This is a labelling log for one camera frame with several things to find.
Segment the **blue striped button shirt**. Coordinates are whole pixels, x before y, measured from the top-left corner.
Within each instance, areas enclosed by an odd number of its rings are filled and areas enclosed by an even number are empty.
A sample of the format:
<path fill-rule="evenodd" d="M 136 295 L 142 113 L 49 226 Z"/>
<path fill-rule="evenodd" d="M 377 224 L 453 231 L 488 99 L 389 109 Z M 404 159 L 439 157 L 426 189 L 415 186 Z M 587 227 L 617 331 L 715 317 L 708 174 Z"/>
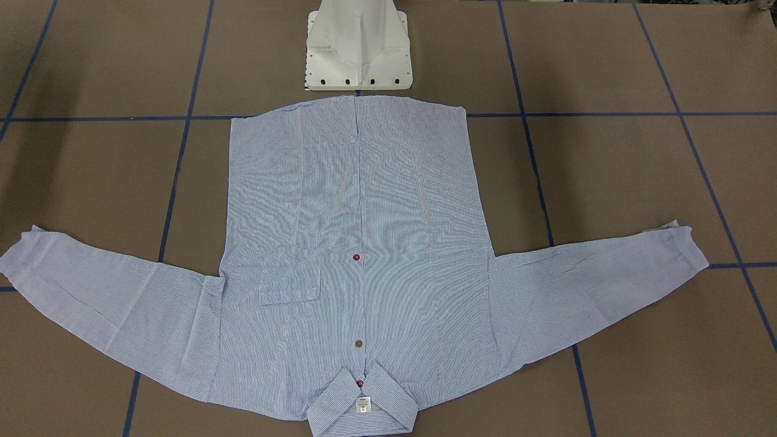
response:
<path fill-rule="evenodd" d="M 392 435 L 669 295 L 708 268 L 691 232 L 497 256 L 466 111 L 342 96 L 231 121 L 218 276 L 37 226 L 2 273 L 181 395 L 314 436 Z"/>

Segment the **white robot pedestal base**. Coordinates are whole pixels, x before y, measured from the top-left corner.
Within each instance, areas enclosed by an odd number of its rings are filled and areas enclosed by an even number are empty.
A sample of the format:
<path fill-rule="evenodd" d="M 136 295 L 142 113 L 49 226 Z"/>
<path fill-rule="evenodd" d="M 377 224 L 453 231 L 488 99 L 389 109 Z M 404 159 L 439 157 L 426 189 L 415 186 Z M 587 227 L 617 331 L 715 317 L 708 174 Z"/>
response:
<path fill-rule="evenodd" d="M 413 85 L 408 19 L 392 1 L 323 1 L 308 14 L 306 47 L 306 90 Z"/>

